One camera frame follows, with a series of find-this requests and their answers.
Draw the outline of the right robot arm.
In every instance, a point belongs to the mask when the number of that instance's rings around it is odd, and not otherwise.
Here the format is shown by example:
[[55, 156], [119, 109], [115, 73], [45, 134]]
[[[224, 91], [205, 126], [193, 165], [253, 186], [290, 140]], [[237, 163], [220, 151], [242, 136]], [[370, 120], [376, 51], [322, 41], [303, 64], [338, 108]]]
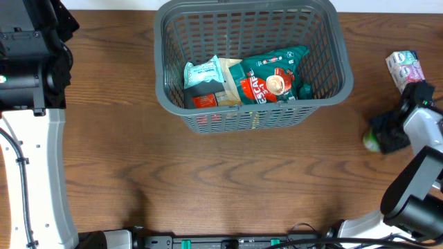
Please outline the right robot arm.
[[416, 107], [403, 123], [415, 157], [388, 187], [380, 209], [340, 225], [338, 238], [442, 243], [442, 111]]

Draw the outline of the tissue pack multipack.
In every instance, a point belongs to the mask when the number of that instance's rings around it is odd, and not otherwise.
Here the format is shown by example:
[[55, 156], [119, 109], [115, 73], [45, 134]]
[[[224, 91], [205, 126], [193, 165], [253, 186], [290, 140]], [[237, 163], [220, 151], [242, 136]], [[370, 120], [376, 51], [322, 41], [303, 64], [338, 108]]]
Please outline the tissue pack multipack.
[[415, 50], [395, 51], [386, 58], [386, 64], [400, 93], [410, 83], [425, 81]]

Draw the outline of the light blue wipes packet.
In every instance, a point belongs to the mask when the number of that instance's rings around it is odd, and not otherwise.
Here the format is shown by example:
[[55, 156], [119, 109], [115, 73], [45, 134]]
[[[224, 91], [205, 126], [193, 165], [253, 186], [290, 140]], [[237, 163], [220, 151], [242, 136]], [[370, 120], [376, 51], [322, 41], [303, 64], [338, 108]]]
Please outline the light blue wipes packet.
[[202, 82], [209, 83], [211, 81], [216, 81], [218, 83], [224, 82], [224, 76], [222, 72], [222, 66], [219, 62], [219, 58], [214, 55], [207, 62], [194, 65], [188, 62], [185, 65], [184, 72], [184, 89], [189, 89], [196, 86]]

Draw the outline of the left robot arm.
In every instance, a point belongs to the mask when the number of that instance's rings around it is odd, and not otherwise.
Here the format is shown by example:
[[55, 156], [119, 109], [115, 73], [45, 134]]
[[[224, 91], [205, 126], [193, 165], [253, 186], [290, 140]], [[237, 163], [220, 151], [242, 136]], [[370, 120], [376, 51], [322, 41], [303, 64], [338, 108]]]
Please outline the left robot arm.
[[1, 153], [11, 248], [131, 248], [129, 230], [80, 233], [66, 195], [63, 133], [79, 25], [58, 0], [1, 2]]

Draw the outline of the orange pasta package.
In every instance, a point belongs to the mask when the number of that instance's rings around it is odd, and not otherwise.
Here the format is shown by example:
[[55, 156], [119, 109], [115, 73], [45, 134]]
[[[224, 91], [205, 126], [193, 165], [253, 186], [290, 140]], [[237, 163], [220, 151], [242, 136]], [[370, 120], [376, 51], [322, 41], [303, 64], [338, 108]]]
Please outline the orange pasta package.
[[240, 101], [231, 100], [225, 91], [197, 96], [192, 99], [192, 102], [197, 109], [241, 104]]

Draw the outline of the beige paper pouch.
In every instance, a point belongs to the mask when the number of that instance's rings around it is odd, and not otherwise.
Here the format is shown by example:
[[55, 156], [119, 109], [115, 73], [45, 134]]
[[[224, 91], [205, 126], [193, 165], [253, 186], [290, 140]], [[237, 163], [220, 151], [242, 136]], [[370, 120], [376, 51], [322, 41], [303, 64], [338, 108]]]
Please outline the beige paper pouch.
[[229, 100], [234, 102], [241, 102], [235, 81], [233, 79], [233, 76], [231, 72], [229, 71], [229, 68], [231, 66], [234, 66], [236, 64], [239, 64], [242, 60], [241, 59], [226, 59], [226, 58], [219, 58], [219, 63], [221, 66], [221, 71], [223, 74], [224, 82], [224, 90], [229, 98]]

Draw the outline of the green lid jar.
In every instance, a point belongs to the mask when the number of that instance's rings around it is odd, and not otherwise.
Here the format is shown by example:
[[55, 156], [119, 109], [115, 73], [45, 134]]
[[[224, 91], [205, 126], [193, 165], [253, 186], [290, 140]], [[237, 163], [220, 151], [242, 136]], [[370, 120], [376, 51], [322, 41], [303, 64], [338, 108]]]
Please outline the green lid jar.
[[363, 145], [364, 147], [371, 152], [380, 152], [380, 146], [377, 141], [377, 137], [375, 136], [373, 132], [373, 128], [369, 128], [364, 134], [363, 134]]

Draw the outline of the green coffee bag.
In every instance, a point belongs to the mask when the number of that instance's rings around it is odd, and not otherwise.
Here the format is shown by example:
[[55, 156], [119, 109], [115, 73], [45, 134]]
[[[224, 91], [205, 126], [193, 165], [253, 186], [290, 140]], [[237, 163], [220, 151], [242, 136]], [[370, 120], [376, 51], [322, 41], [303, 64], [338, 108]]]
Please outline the green coffee bag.
[[309, 54], [293, 46], [247, 57], [228, 67], [242, 104], [266, 104], [298, 99], [301, 79], [298, 66]]

